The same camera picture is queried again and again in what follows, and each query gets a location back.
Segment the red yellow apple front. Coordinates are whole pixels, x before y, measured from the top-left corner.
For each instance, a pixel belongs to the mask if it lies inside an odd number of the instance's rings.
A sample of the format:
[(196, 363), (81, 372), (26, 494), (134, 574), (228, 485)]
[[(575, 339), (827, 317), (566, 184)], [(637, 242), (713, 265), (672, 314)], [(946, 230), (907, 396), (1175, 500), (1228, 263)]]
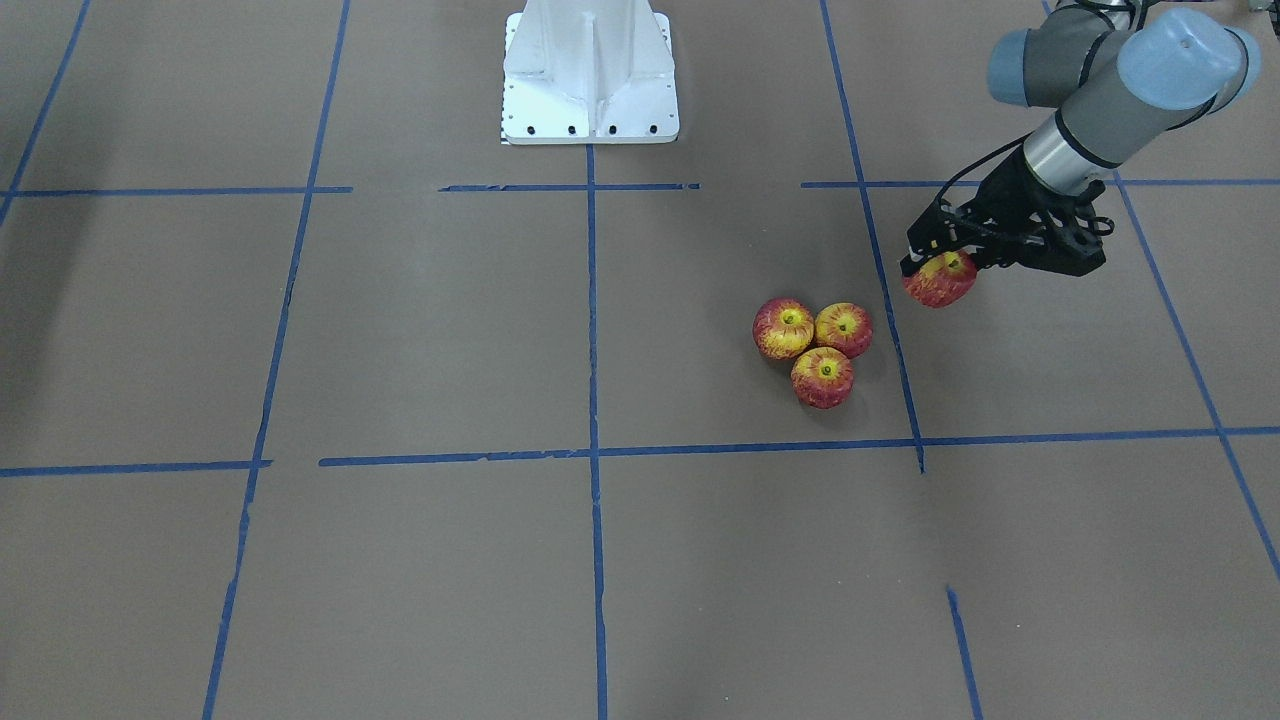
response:
[(790, 380), (801, 404), (822, 410), (837, 407), (852, 393), (852, 360), (837, 348), (809, 348), (794, 360)]

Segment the red yellow apple alone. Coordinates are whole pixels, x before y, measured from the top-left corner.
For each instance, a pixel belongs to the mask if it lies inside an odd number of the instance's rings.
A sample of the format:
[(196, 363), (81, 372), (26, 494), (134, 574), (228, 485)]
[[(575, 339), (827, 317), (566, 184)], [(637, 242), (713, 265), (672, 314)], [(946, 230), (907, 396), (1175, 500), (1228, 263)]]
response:
[(922, 306), (941, 309), (968, 295), (977, 277), (972, 255), (954, 250), (927, 260), (914, 274), (905, 275), (902, 287)]

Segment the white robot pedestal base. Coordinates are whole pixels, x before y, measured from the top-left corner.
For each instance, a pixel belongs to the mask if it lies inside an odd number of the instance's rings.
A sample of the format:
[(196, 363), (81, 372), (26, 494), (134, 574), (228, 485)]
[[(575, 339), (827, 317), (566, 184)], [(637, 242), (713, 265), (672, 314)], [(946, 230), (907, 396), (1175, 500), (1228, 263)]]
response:
[(680, 136), (672, 28), (649, 1), (527, 1), (506, 18), (503, 72), (504, 143)]

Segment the red yellow apple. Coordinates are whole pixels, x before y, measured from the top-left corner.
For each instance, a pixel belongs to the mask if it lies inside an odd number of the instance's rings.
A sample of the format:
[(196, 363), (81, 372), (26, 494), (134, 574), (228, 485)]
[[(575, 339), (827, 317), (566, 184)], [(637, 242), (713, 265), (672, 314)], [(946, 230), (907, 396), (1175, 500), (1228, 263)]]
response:
[(836, 348), (849, 359), (860, 357), (874, 337), (868, 310), (851, 302), (831, 304), (815, 315), (815, 346)]
[(758, 352), (771, 361), (795, 359), (808, 351), (814, 332), (814, 314), (792, 297), (765, 301), (758, 309), (751, 327)]
[(822, 410), (837, 407), (852, 393), (852, 360), (837, 348), (809, 348), (794, 360), (790, 380), (801, 404)]

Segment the red yellow apple back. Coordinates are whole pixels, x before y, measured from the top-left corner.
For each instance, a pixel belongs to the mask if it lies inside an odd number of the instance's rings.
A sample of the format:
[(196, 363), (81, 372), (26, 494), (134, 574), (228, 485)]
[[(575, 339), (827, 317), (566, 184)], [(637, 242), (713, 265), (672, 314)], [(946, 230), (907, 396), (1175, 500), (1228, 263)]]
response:
[(815, 315), (815, 346), (836, 348), (849, 359), (860, 357), (874, 337), (868, 310), (851, 302), (831, 304)]

